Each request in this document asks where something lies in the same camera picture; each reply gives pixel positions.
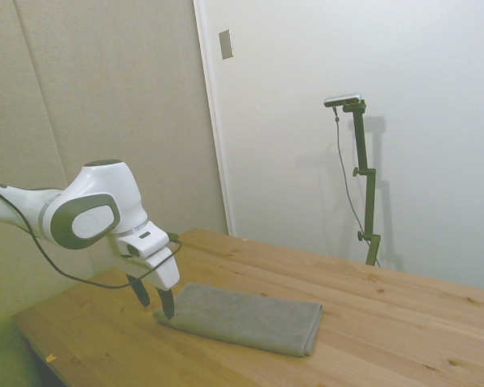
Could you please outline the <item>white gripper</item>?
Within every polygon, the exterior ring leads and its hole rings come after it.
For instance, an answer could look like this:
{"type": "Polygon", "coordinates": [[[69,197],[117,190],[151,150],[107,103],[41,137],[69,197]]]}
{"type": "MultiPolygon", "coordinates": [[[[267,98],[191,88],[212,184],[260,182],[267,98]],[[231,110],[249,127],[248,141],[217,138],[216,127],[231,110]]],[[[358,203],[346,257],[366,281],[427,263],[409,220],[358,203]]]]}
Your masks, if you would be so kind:
{"type": "Polygon", "coordinates": [[[180,280],[176,260],[173,252],[163,247],[147,258],[133,258],[127,262],[127,280],[134,291],[138,301],[143,307],[150,305],[151,300],[148,291],[142,281],[146,281],[157,287],[161,300],[161,308],[154,312],[154,318],[161,321],[163,318],[170,320],[175,313],[173,291],[171,290],[180,280]]]}

